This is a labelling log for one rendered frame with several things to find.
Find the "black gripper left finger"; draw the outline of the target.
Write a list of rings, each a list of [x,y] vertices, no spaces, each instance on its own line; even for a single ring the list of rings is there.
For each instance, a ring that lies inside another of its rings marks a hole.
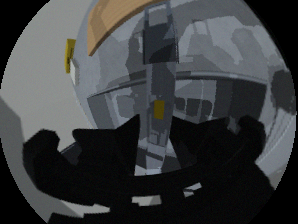
[[[140,135],[140,115],[133,116],[128,123],[116,129],[73,129],[74,141],[81,149],[114,152],[128,176],[136,171],[137,143]]]

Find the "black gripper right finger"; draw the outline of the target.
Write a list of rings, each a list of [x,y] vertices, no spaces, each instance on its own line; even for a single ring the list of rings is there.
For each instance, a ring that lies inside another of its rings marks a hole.
[[[229,125],[229,117],[221,117],[221,119],[202,121],[202,123],[194,124],[185,119],[178,119],[173,116],[172,127],[170,127],[170,144],[173,145],[176,152],[178,163],[181,169],[192,167],[192,160],[200,151],[202,144],[205,143],[209,133],[221,131]]]

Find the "wooden board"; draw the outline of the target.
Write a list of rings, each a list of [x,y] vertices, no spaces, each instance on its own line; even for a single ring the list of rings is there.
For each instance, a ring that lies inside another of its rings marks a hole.
[[[154,6],[162,0],[97,0],[97,6],[89,12],[88,18],[88,56],[93,56],[98,45],[108,39],[112,31],[126,23],[130,16],[138,15],[144,7]]]

